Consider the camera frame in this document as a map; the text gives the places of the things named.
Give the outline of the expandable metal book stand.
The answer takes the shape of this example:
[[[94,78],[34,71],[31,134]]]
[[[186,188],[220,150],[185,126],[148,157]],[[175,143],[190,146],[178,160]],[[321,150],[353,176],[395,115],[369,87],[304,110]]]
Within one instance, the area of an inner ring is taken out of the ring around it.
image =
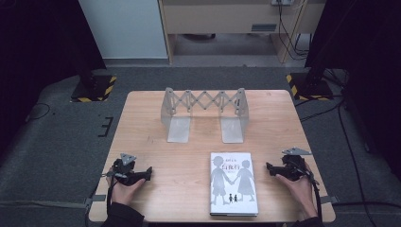
[[[166,127],[168,143],[189,141],[191,120],[197,114],[218,117],[221,140],[225,144],[240,144],[245,140],[249,123],[249,105],[244,88],[236,91],[174,91],[167,87],[161,106],[161,121]]]

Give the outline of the white panel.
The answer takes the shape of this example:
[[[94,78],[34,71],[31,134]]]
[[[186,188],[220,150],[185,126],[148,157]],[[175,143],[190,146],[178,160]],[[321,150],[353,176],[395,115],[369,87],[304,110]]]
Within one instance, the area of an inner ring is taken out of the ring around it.
[[[78,0],[104,59],[166,59],[158,0]]]

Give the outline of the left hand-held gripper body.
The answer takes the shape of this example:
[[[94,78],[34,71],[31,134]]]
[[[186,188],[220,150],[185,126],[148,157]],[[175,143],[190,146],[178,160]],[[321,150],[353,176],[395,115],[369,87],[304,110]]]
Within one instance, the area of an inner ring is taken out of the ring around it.
[[[115,177],[120,183],[130,186],[142,179],[139,172],[133,171],[136,157],[121,153],[112,165],[112,169],[106,173],[107,177]]]

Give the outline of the black curtain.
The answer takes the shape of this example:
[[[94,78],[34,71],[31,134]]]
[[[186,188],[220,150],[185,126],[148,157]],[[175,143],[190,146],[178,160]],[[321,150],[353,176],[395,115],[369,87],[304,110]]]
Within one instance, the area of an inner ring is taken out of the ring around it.
[[[305,65],[350,74],[366,141],[401,178],[401,0],[326,0]]]
[[[61,27],[91,70],[105,66],[79,0],[0,0],[0,157],[42,89],[77,73]]]

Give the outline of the black stand with striped base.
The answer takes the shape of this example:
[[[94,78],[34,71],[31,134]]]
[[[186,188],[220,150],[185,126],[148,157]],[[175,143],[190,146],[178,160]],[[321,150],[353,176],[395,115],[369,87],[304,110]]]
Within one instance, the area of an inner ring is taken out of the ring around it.
[[[323,80],[325,50],[321,50],[305,73],[290,73],[286,76],[290,91],[296,100],[329,100],[333,93]]]
[[[105,101],[116,81],[116,76],[96,76],[84,62],[75,62],[74,67],[79,75],[79,83],[71,95],[73,102]]]

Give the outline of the person's left hand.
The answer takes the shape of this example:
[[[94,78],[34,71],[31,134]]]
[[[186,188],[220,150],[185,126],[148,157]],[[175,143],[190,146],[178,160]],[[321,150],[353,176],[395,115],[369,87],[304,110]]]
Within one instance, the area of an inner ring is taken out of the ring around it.
[[[142,187],[144,183],[136,182],[133,185],[126,186],[112,177],[106,178],[109,186],[113,188],[111,193],[111,203],[116,202],[130,206],[134,200],[136,192]]]

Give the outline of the black tape floor mark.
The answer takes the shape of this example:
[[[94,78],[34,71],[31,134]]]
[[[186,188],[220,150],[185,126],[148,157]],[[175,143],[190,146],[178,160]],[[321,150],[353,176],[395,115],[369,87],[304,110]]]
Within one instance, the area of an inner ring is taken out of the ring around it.
[[[105,123],[101,125],[102,132],[98,135],[98,137],[107,137],[110,132],[112,124],[113,124],[113,117],[106,116]]]

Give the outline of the person's right hand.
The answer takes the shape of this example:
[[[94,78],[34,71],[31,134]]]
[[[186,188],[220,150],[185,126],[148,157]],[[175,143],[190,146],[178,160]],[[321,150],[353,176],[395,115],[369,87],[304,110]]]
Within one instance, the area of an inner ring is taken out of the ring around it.
[[[287,187],[292,198],[298,203],[304,219],[318,216],[312,197],[312,185],[306,176],[297,181],[291,181],[280,174],[276,174],[275,178]]]

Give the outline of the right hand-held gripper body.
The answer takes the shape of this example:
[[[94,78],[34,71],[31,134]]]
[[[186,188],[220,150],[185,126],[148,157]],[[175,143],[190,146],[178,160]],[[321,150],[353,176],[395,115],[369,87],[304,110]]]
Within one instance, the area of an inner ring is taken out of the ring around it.
[[[313,173],[306,168],[303,155],[311,155],[310,151],[301,148],[289,148],[283,150],[282,162],[284,166],[283,175],[291,180],[298,181],[302,176],[306,176],[310,181],[313,180]]]

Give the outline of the light wooden cabinet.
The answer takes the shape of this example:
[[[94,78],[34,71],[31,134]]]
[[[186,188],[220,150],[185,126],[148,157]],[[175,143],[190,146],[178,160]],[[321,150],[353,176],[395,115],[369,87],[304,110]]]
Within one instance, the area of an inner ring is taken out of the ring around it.
[[[179,34],[266,33],[280,62],[289,58],[297,35],[315,32],[326,1],[295,0],[283,7],[271,0],[158,0],[170,60]]]

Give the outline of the white book with grey figures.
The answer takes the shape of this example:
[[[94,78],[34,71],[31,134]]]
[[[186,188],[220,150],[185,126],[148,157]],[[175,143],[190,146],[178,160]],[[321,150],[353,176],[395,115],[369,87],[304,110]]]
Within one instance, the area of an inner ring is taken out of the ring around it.
[[[252,155],[212,152],[210,159],[210,214],[256,217],[259,211]]]

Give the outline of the grey tape strip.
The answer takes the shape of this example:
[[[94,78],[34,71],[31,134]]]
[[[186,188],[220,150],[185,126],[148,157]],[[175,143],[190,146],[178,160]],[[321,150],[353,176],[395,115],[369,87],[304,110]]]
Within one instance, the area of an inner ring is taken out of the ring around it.
[[[86,208],[90,208],[94,201],[105,201],[106,198],[107,198],[106,195],[93,195],[92,197],[86,198],[84,200],[84,205]]]
[[[319,204],[325,204],[325,203],[335,204],[335,203],[338,203],[339,201],[340,200],[337,196],[323,196],[317,200],[317,203],[319,203]]]

